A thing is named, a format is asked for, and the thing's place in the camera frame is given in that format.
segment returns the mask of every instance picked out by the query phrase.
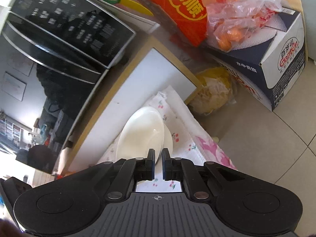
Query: wooden frame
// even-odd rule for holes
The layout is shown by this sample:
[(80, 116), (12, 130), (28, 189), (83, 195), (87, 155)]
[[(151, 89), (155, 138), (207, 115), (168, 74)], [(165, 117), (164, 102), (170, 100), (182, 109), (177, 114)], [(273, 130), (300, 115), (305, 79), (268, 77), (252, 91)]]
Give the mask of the wooden frame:
[(196, 86), (196, 90), (185, 100), (185, 104), (188, 104), (202, 89), (202, 84), (195, 77), (195, 75), (156, 38), (148, 35), (145, 37), (144, 35), (137, 35), (138, 38), (135, 38), (135, 40), (133, 40), (129, 45), (129, 48), (132, 49), (130, 54), (128, 54), (129, 52), (126, 51), (126, 54), (130, 55), (131, 58), (129, 62), (127, 62), (124, 66), (114, 66), (109, 71), (109, 73), (105, 76), (105, 79), (103, 80), (99, 90), (97, 90), (97, 94), (93, 98), (91, 104), (88, 106), (86, 112), (80, 120), (80, 123), (78, 123), (77, 127), (75, 127), (73, 134), (73, 141), (75, 145), (68, 154), (67, 162), (61, 173), (62, 175), (67, 174), (68, 168), (78, 153), (81, 145), (85, 141), (91, 129), (94, 127), (94, 124), (97, 122), (102, 112), (113, 99), (114, 95), (130, 76), (133, 70), (138, 66), (138, 64), (151, 51), (151, 49), (156, 49)]

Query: ribbed gray surface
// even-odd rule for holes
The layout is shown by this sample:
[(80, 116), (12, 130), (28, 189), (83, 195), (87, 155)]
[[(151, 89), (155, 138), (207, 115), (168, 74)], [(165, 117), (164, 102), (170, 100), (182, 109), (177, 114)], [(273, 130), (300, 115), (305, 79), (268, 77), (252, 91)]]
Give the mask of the ribbed gray surface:
[[(207, 204), (184, 193), (132, 193), (105, 207), (92, 225), (69, 237), (246, 237), (225, 226)], [(296, 237), (286, 233), (283, 237)]]

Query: microwave control panel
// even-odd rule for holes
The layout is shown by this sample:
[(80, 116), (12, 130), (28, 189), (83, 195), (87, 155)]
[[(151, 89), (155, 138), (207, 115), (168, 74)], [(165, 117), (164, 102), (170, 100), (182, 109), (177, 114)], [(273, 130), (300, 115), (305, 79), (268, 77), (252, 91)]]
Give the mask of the microwave control panel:
[(107, 67), (135, 35), (88, 0), (16, 0), (11, 11)]

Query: tile grout line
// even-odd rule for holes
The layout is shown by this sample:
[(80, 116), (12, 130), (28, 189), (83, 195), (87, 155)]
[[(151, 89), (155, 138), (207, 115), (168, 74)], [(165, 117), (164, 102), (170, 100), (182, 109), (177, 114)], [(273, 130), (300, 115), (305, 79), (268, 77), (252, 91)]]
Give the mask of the tile grout line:
[[(279, 115), (278, 114), (276, 114), (274, 111), (273, 111), (273, 113), (279, 118), (279, 119), (281, 119), (282, 120), (282, 122), (284, 122), (288, 127), (290, 127), (282, 118), (280, 118), (279, 117)], [(303, 139), (290, 127), (290, 129), (303, 141)]]
[(305, 150), (303, 151), (303, 153), (298, 157), (298, 159), (293, 163), (293, 165), (290, 166), (290, 168), (289, 168), (283, 175), (281, 175), (281, 177), (280, 177), (278, 180), (276, 180), (276, 182), (275, 182), (274, 184), (276, 184), (276, 183), (291, 169), (291, 167), (294, 166), (294, 164), (300, 159), (300, 157), (305, 153), (305, 151), (306, 151), (307, 149), (309, 149), (309, 148), (306, 147), (306, 149), (305, 149)]

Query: barcode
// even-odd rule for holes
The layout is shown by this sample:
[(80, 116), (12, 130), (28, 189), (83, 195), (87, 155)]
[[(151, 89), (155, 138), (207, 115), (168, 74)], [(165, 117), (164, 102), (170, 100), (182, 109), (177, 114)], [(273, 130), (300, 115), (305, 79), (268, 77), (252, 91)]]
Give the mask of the barcode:
[(293, 15), (295, 13), (294, 10), (288, 8), (282, 8), (282, 12)]

